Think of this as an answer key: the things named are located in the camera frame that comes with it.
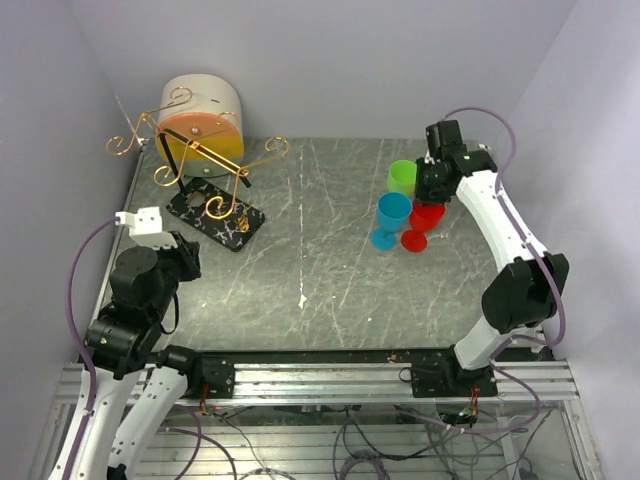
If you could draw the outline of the red wine glass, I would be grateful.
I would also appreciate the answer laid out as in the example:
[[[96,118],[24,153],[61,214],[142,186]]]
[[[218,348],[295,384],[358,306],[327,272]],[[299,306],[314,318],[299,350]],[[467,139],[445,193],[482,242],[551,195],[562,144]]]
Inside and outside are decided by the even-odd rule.
[[[427,234],[434,230],[446,212],[444,205],[413,205],[409,229],[401,236],[402,247],[411,253],[421,253],[428,246]]]

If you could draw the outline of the green wine glass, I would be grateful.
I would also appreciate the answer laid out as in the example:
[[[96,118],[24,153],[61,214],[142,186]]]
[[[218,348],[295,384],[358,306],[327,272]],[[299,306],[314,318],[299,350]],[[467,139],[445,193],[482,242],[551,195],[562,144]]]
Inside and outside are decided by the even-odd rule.
[[[410,160],[394,161],[387,176],[389,192],[402,193],[408,197],[414,195],[416,186],[417,165]]]

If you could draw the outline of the blue wine glass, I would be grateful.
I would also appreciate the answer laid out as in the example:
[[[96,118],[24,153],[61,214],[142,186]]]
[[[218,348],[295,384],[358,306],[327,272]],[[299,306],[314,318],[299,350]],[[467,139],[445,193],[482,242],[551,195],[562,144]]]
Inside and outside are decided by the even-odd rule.
[[[397,233],[404,227],[412,208],[412,201],[403,193],[382,195],[377,204],[377,229],[371,234],[372,245],[382,251],[393,249],[397,244]]]

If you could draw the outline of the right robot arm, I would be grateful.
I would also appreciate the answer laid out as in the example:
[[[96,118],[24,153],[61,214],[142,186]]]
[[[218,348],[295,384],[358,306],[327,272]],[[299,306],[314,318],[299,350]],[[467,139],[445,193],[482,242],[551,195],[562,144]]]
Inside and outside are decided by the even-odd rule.
[[[526,227],[501,184],[491,154],[464,143],[455,120],[426,129],[426,153],[418,159],[415,200],[443,205],[452,198],[470,212],[494,257],[497,275],[481,298],[482,315],[453,347],[455,362],[440,373],[450,394],[465,394],[483,369],[513,341],[531,341],[528,330],[566,319],[562,292],[569,262],[552,254]]]

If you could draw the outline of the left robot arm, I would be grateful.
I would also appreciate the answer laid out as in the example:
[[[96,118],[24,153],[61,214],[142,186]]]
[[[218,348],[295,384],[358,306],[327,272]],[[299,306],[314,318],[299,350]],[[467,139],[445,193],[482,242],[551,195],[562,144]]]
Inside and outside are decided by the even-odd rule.
[[[170,345],[162,321],[178,286],[200,278],[200,246],[179,232],[160,249],[135,246],[116,259],[111,301],[89,326],[78,404],[50,473],[53,479],[130,479],[175,402],[203,387],[196,351]]]

